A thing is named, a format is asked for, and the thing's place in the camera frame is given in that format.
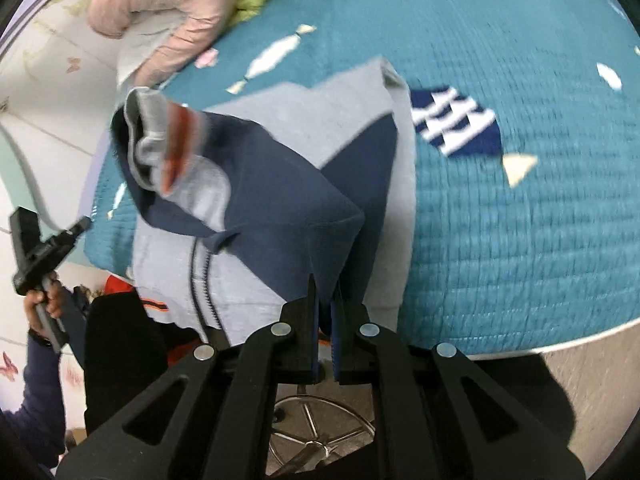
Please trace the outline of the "navy sleeved left forearm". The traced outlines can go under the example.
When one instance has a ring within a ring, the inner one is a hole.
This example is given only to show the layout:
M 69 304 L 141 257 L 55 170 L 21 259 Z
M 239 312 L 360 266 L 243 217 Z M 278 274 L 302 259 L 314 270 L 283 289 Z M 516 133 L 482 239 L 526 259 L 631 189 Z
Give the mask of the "navy sleeved left forearm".
M 65 452 L 60 356 L 33 330 L 28 332 L 24 383 L 21 407 L 4 411 L 4 420 L 38 465 L 53 469 Z

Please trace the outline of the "person's left hand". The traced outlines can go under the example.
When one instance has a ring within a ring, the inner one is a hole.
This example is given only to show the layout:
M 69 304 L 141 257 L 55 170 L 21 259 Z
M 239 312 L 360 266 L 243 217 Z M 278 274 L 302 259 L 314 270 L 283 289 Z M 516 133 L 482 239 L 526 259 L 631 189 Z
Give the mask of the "person's left hand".
M 48 339 L 48 336 L 38 315 L 37 307 L 43 306 L 50 318 L 60 318 L 63 313 L 63 287 L 58 274 L 53 272 L 48 279 L 50 286 L 45 292 L 30 290 L 23 301 L 29 329 L 44 339 Z

